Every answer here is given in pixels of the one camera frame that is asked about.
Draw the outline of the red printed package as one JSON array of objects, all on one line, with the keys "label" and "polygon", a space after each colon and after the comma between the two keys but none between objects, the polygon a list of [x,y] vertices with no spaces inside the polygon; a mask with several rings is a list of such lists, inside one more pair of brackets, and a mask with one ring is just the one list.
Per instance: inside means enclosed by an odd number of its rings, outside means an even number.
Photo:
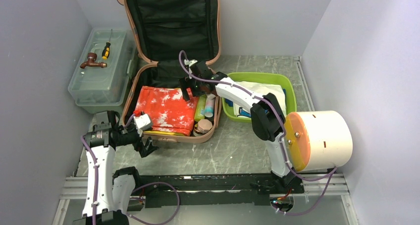
[{"label": "red printed package", "polygon": [[147,113],[153,122],[153,131],[191,134],[198,98],[185,101],[181,89],[142,87],[134,114]]}]

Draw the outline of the white shirt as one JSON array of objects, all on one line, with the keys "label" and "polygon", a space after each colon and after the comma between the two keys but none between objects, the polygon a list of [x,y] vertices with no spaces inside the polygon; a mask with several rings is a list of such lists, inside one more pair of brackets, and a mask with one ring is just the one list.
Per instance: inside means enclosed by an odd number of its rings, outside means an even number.
[{"label": "white shirt", "polygon": [[[236,83],[255,93],[260,93],[262,95],[267,95],[268,93],[274,94],[283,111],[283,115],[287,115],[286,91],[281,87],[281,85],[248,82],[248,81],[239,81]],[[235,117],[251,118],[251,114],[248,111],[244,110],[241,106],[237,104],[233,104],[232,106],[233,106],[233,113]]]}]

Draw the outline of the pink hard-shell suitcase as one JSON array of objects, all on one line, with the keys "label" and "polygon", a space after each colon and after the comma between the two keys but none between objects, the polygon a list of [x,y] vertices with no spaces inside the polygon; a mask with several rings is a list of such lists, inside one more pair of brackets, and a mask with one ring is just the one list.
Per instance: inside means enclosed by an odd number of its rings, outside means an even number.
[{"label": "pink hard-shell suitcase", "polygon": [[205,82],[195,87],[179,64],[180,51],[199,65],[193,73],[210,79],[216,72],[210,65],[221,54],[219,0],[118,0],[125,7],[138,50],[146,62],[131,87],[122,116],[133,114],[145,87],[187,86],[200,95]]}]

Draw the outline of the green plastic tray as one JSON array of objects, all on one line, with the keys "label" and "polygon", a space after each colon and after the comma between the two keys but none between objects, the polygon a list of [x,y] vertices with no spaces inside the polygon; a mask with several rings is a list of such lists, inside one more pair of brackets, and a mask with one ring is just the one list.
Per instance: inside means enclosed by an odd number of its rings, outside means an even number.
[{"label": "green plastic tray", "polygon": [[297,111],[296,95],[291,81],[284,75],[261,72],[232,72],[228,76],[235,82],[248,81],[265,84],[276,84],[286,91],[287,114]]}]

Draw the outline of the cream appliance with orange rim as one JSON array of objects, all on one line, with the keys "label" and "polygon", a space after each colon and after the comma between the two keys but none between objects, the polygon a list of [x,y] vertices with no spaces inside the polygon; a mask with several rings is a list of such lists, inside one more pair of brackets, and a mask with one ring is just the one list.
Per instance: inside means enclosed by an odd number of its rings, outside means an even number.
[{"label": "cream appliance with orange rim", "polygon": [[285,128],[289,156],[297,172],[341,167],[352,156],[351,132],[336,111],[291,112]]}]

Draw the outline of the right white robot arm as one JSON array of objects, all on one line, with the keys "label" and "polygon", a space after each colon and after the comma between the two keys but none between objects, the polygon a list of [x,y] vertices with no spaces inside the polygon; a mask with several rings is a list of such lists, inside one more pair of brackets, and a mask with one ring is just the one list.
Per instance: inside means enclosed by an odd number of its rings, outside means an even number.
[{"label": "right white robot arm", "polygon": [[228,99],[243,107],[251,115],[254,134],[264,141],[271,161],[271,172],[276,175],[273,187],[284,193],[292,186],[291,165],[284,145],[285,117],[276,96],[262,95],[235,83],[226,74],[213,73],[206,65],[199,68],[181,65],[187,76],[179,80],[183,99],[189,101],[205,93]]}]

